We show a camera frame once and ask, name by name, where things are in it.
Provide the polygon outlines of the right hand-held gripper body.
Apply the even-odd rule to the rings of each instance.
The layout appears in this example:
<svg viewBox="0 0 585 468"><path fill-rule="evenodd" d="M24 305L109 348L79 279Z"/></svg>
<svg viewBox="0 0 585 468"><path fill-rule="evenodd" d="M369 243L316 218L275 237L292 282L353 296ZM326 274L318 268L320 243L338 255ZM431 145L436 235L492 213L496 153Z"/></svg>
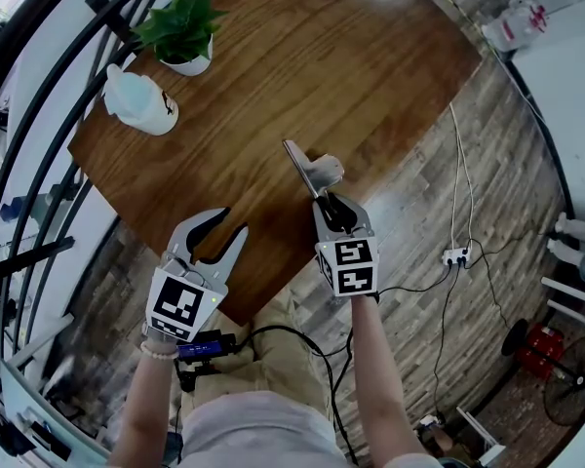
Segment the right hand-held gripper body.
<svg viewBox="0 0 585 468"><path fill-rule="evenodd" d="M372 230L317 233L320 271L336 297L377 292L379 253Z"/></svg>

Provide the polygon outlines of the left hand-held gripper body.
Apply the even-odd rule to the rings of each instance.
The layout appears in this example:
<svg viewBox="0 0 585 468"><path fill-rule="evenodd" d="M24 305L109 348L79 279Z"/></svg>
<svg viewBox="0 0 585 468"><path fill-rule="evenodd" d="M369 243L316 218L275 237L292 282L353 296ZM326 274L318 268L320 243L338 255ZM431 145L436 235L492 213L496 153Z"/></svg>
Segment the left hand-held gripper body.
<svg viewBox="0 0 585 468"><path fill-rule="evenodd" d="M190 259L178 248L163 253L145 309L147 326L178 342L192 341L228 295L230 253L216 262Z"/></svg>

